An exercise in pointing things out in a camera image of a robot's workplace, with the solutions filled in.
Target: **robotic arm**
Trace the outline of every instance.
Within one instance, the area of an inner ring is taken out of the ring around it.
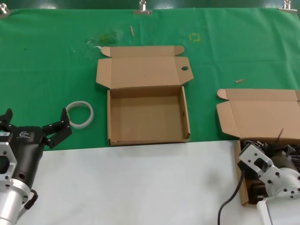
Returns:
[[[0,225],[15,225],[36,201],[31,188],[45,146],[52,149],[72,134],[66,109],[59,122],[44,127],[16,127],[12,117],[11,109],[0,116]]]
[[[268,198],[258,202],[263,225],[298,225],[300,206],[300,173],[289,158],[293,150],[268,154],[268,149],[250,142],[240,153],[238,166],[255,173],[266,186]]]

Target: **green backdrop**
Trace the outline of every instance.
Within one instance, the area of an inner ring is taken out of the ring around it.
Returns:
[[[132,37],[130,26],[135,36]],[[216,113],[220,88],[299,89],[297,14],[272,8],[154,10],[16,10],[0,20],[0,114],[12,124],[56,122],[63,107],[89,102],[94,121],[56,147],[108,146],[106,89],[96,85],[95,45],[183,45],[194,74],[186,84],[193,142],[228,140]],[[75,122],[88,115],[71,112]]]

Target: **cardboard box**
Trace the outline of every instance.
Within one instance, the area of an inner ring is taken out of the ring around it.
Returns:
[[[108,87],[110,145],[189,141],[182,84],[193,79],[183,46],[103,47],[96,82]]]
[[[217,105],[222,131],[244,140],[274,142],[281,130],[280,143],[300,143],[300,91],[267,89],[220,89],[217,95],[226,102]],[[238,163],[240,141],[235,147]],[[241,171],[237,166],[238,179]],[[259,180],[244,180],[240,200],[251,205],[249,188]]]

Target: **box lid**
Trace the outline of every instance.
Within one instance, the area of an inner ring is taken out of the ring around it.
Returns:
[[[193,79],[183,46],[103,47],[96,82],[110,89],[182,85]]]
[[[220,89],[228,101],[217,105],[222,131],[239,138],[300,139],[300,91]]]

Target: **white surface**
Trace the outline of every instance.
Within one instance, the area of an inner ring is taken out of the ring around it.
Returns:
[[[216,225],[237,185],[233,142],[44,152],[18,225]],[[237,195],[221,225],[258,225]]]

